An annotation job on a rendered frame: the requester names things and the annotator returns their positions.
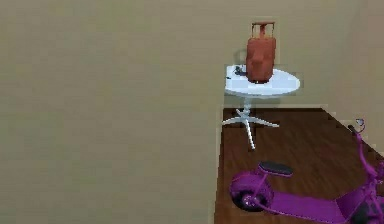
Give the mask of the small black object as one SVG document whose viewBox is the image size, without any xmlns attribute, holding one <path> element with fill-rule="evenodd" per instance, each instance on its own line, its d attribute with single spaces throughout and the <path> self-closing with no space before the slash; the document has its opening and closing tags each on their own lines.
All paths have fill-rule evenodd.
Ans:
<svg viewBox="0 0 384 224">
<path fill-rule="evenodd" d="M 242 66 L 239 65 L 232 65 L 228 66 L 226 69 L 226 78 L 227 79 L 232 79 L 237 76 L 246 76 L 247 73 L 243 70 Z"/>
</svg>

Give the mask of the red-brown wheeled suitcase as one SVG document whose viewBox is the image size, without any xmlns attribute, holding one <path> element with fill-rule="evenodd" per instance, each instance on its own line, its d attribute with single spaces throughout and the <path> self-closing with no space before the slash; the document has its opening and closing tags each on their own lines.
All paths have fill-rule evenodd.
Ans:
<svg viewBox="0 0 384 224">
<path fill-rule="evenodd" d="M 246 73 L 251 83 L 267 83 L 273 75 L 276 39 L 272 33 L 266 34 L 266 26 L 274 22 L 254 22 L 251 37 L 247 41 Z"/>
</svg>

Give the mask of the purple scooter with black seat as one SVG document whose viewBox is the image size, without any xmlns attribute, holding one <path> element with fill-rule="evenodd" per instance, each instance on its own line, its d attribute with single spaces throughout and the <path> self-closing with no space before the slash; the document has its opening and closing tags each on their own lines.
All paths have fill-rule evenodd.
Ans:
<svg viewBox="0 0 384 224">
<path fill-rule="evenodd" d="M 289 178 L 293 169 L 261 161 L 256 169 L 232 177 L 229 194 L 233 204 L 247 212 L 265 211 L 324 224 L 384 224 L 384 196 L 377 193 L 378 186 L 384 183 L 384 161 L 377 166 L 367 162 L 361 137 L 365 127 L 362 118 L 349 127 L 356 137 L 359 159 L 366 174 L 366 181 L 357 189 L 333 200 L 278 192 L 267 178 L 271 175 Z"/>
</svg>

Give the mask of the white round pedestal table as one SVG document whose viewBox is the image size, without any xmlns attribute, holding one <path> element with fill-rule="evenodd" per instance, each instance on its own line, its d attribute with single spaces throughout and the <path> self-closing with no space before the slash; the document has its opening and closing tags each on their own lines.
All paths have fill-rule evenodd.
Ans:
<svg viewBox="0 0 384 224">
<path fill-rule="evenodd" d="M 246 127 L 251 149 L 255 149 L 255 144 L 250 128 L 251 123 L 261 124 L 267 127 L 277 128 L 278 124 L 271 123 L 258 117 L 250 115 L 252 99 L 270 99 L 293 93 L 300 88 L 300 80 L 283 70 L 274 69 L 273 75 L 267 83 L 251 83 L 246 76 L 237 76 L 232 79 L 226 78 L 225 92 L 229 95 L 241 97 L 244 99 L 243 109 L 236 110 L 237 117 L 226 119 L 223 125 L 242 123 Z"/>
</svg>

